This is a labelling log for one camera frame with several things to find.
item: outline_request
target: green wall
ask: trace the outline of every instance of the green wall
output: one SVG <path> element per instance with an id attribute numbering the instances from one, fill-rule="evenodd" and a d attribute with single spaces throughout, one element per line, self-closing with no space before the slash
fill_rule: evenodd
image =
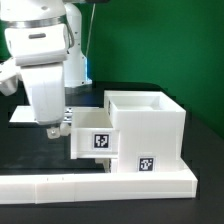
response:
<path id="1" fill-rule="evenodd" d="M 79 7 L 85 52 L 92 6 Z M 111 0 L 96 7 L 90 76 L 158 84 L 224 138 L 223 61 L 223 0 Z"/>
<path id="2" fill-rule="evenodd" d="M 5 27 L 3 23 L 0 21 L 0 60 L 6 60 L 10 57 L 5 44 L 4 29 Z"/>

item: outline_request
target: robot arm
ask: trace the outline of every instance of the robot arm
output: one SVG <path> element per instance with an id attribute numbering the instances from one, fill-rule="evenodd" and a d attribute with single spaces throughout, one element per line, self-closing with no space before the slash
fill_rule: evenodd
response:
<path id="1" fill-rule="evenodd" d="M 63 2 L 2 0 L 1 20 L 7 25 L 6 42 L 13 57 L 1 66 L 1 92 L 14 93 L 21 75 L 37 123 L 60 123 L 65 107 L 63 61 L 69 48 Z"/>

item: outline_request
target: black table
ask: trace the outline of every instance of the black table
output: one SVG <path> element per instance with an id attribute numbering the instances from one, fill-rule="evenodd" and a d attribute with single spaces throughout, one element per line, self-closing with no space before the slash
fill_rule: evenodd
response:
<path id="1" fill-rule="evenodd" d="M 161 91 L 143 83 L 96 82 L 91 91 L 66 97 L 70 106 L 103 106 L 103 91 Z M 103 172 L 92 160 L 69 160 L 69 138 L 48 140 L 42 127 L 9 126 L 16 105 L 27 104 L 23 86 L 0 95 L 0 175 Z M 187 112 L 182 157 L 199 179 L 196 199 L 124 200 L 0 205 L 0 223 L 222 224 L 224 140 Z"/>

